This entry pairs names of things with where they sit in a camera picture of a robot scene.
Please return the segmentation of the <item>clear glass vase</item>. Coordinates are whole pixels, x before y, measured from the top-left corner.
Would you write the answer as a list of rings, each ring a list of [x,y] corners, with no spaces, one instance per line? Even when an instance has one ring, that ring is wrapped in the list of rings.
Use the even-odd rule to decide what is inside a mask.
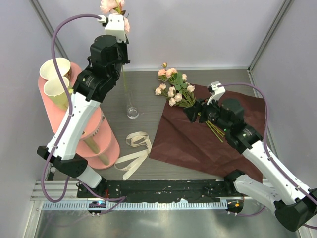
[[[133,93],[129,89],[128,85],[124,85],[125,100],[126,100],[126,114],[130,119],[136,119],[139,116],[139,111],[134,102]]]

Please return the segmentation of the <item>pink tiered shelf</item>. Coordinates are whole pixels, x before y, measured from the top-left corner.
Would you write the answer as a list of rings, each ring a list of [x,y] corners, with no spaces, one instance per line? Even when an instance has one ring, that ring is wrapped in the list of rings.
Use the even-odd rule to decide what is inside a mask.
[[[40,94],[51,124],[53,132],[56,132],[65,111],[56,106],[44,93],[46,78],[38,79]],[[98,108],[88,122],[83,135],[78,143],[76,153],[84,157],[88,164],[97,170],[111,167],[120,154],[119,144],[108,124],[101,108]]]

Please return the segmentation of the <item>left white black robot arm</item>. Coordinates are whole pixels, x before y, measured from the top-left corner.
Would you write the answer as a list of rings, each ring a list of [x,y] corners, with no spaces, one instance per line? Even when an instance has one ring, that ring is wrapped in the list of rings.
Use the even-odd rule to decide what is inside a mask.
[[[87,186],[95,198],[104,195],[106,179],[90,167],[76,149],[90,118],[120,78],[122,66],[130,62],[128,43],[112,35],[101,35],[94,40],[90,46],[89,65],[77,76],[71,104],[54,138],[37,150],[37,154],[58,171]]]

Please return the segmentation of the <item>pink flower stem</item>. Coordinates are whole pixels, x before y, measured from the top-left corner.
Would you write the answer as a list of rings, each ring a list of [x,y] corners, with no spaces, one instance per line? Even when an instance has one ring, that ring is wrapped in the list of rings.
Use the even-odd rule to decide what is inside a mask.
[[[124,30],[126,32],[126,35],[129,33],[130,31],[130,24],[129,21],[127,19],[127,17],[125,17],[125,10],[123,9],[125,5],[125,1],[124,0],[102,0],[100,3],[100,9],[101,12],[103,14],[121,14],[124,17]],[[126,45],[128,44],[128,38],[127,38],[127,42],[126,43],[122,43],[123,46],[126,47]]]

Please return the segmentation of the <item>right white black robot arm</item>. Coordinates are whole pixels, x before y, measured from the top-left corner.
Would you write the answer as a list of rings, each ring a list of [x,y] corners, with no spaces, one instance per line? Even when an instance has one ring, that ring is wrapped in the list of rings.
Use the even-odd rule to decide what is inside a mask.
[[[210,121],[225,132],[227,143],[269,180],[268,187],[235,170],[225,176],[224,191],[230,196],[241,193],[260,202],[289,231],[296,231],[317,213],[317,190],[309,188],[292,174],[265,145],[263,137],[244,121],[244,109],[235,99],[207,103],[196,101],[184,113],[190,122]]]

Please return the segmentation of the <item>dark red wrapping paper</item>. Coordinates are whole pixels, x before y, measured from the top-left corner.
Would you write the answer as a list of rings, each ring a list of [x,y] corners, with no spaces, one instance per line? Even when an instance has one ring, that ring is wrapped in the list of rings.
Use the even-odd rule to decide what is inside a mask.
[[[263,175],[205,123],[191,123],[183,109],[165,103],[150,158],[224,177],[235,169],[261,182]]]

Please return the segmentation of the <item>white bowl mug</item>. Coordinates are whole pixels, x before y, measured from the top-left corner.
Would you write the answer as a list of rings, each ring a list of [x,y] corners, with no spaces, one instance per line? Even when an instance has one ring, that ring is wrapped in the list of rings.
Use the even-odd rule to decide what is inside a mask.
[[[60,71],[61,76],[66,77],[68,79],[71,78],[71,62],[62,57],[56,58],[57,66]],[[57,72],[53,63],[53,59],[46,61],[39,70],[39,75],[44,80],[50,80],[53,78],[57,78]]]

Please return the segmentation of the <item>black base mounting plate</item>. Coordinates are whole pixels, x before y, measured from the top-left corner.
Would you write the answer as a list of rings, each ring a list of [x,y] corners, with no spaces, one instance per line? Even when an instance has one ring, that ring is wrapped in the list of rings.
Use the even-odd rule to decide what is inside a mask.
[[[233,185],[215,179],[192,180],[108,180],[101,188],[92,192],[76,183],[78,198],[96,198],[96,195],[109,201],[124,198],[126,203],[172,203],[181,199],[189,203],[218,202],[222,197],[242,197]]]

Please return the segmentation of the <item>yellow green mug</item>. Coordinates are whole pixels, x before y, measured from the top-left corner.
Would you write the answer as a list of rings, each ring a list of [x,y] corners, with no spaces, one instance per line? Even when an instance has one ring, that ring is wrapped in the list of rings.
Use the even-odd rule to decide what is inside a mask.
[[[68,97],[58,77],[50,79],[44,84],[44,94],[61,110],[66,111],[68,109]]]

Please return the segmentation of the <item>pink flower bouquet red wrap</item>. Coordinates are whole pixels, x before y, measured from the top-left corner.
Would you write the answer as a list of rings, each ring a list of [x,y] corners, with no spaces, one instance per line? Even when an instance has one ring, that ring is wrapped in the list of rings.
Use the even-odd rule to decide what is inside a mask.
[[[194,105],[195,86],[187,82],[187,75],[175,68],[168,69],[167,63],[164,62],[157,77],[162,83],[155,89],[155,95],[165,97],[171,107],[188,108]]]

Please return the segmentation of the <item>cream ribbon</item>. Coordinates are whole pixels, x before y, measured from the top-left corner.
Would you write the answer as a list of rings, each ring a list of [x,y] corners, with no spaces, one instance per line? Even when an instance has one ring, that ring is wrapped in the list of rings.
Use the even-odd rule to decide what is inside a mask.
[[[152,143],[150,141],[149,135],[146,132],[142,131],[127,135],[125,142],[128,146],[133,148],[145,146],[144,150],[119,157],[113,164],[113,167],[116,170],[125,172],[125,174],[122,176],[122,179],[128,180],[149,156],[152,150]],[[127,166],[123,168],[117,167],[118,164],[122,164],[128,161],[130,161],[130,163]]]

